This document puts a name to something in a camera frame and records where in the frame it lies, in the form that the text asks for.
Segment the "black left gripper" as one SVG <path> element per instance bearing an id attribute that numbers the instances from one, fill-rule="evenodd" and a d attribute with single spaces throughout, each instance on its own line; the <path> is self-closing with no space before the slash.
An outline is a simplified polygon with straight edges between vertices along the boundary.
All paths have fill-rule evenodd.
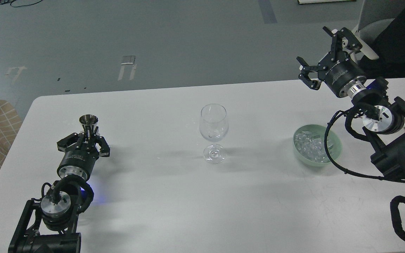
<path id="1" fill-rule="evenodd" d="M 57 142 L 58 151 L 64 152 L 57 169 L 60 178 L 77 175 L 88 181 L 99 157 L 110 156 L 110 147 L 103 136 L 93 134 L 92 146 L 88 143 L 77 145 L 81 136 L 82 134 L 74 132 Z"/>

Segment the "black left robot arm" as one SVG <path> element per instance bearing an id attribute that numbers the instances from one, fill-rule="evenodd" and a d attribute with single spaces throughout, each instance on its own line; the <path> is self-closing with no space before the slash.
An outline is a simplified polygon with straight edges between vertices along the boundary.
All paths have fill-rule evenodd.
<path id="1" fill-rule="evenodd" d="M 110 147 L 98 132 L 72 133 L 57 142 L 64 153 L 57 169 L 60 180 L 44 183 L 39 199 L 25 204 L 10 241 L 9 253 L 78 253 L 82 236 L 78 218 L 90 206 L 89 185 L 96 161 L 109 157 Z"/>

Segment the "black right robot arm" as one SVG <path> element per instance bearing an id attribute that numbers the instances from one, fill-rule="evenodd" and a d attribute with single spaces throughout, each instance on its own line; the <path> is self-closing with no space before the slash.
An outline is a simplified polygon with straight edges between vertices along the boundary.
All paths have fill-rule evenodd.
<path id="1" fill-rule="evenodd" d="M 323 30 L 331 38 L 330 50 L 316 65 L 309 65 L 302 57 L 297 57 L 300 74 L 298 78 L 310 89 L 318 90 L 322 83 L 338 98 L 349 97 L 352 107 L 337 111 L 327 124 L 324 134 L 324 149 L 334 122 L 345 116 L 345 129 L 355 139 L 368 142 L 374 149 L 371 163 L 381 172 L 381 176 L 371 176 L 351 171 L 337 164 L 329 151 L 329 161 L 344 174 L 352 176 L 405 183 L 405 101 L 395 97 L 390 103 L 387 96 L 388 81 L 376 78 L 369 85 L 365 72 L 352 59 L 352 55 L 362 52 L 360 42 L 351 30 L 343 27 L 332 31 Z M 396 196 L 390 202 L 392 226 L 396 235 L 405 242 L 399 205 L 405 204 L 404 196 Z"/>

